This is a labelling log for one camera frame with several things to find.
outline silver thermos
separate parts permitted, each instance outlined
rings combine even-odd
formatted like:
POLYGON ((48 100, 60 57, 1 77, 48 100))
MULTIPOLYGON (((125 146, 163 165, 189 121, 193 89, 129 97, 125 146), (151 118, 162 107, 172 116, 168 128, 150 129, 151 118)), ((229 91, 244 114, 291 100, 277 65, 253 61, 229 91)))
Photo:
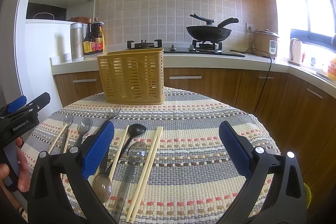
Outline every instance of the silver thermos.
POLYGON ((83 30, 82 23, 70 25, 71 59, 83 57, 83 30))

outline wok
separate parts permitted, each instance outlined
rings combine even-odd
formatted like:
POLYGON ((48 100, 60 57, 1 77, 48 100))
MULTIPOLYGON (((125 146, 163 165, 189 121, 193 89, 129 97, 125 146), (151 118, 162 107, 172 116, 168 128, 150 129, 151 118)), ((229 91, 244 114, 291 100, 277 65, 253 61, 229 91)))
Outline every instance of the wok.
POLYGON ((215 21, 213 19, 208 19, 200 17, 196 14, 190 15, 193 18, 205 21, 207 25, 200 26, 190 26, 187 27, 188 33, 196 40, 199 41, 210 41, 210 42, 220 42, 227 39, 231 33, 230 29, 224 28, 224 26, 231 23, 238 23, 238 18, 228 18, 216 26, 212 26, 215 21))

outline rice cooker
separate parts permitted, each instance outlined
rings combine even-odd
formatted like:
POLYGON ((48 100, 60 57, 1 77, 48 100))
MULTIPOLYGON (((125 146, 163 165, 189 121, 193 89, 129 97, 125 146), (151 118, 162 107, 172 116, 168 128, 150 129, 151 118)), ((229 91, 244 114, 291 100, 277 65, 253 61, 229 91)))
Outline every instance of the rice cooker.
POLYGON ((256 55, 269 57, 266 52, 271 56, 271 58, 277 57, 278 50, 278 39, 279 36, 270 32, 269 30, 261 30, 253 32, 253 50, 256 55))

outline window pane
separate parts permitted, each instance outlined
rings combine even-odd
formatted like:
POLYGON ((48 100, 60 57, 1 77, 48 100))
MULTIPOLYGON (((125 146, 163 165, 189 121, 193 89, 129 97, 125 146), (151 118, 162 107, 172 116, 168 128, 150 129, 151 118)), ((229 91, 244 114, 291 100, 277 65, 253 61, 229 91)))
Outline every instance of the window pane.
POLYGON ((308 10, 310 31, 332 37, 335 24, 330 0, 308 0, 308 10))
POLYGON ((305 0, 288 0, 291 14, 288 16, 291 29, 308 31, 308 15, 305 0))

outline stove knob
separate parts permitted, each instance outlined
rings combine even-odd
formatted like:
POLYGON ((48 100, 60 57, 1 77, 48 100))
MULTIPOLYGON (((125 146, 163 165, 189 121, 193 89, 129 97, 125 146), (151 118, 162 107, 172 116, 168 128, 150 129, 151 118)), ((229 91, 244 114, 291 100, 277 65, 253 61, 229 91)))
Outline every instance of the stove knob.
POLYGON ((175 51, 176 51, 176 48, 174 47, 174 44, 171 45, 171 47, 169 48, 169 50, 170 50, 171 52, 175 52, 175 51))
POLYGON ((194 52, 194 51, 196 51, 196 50, 194 49, 193 44, 190 44, 190 47, 188 48, 188 50, 189 50, 190 52, 194 52))

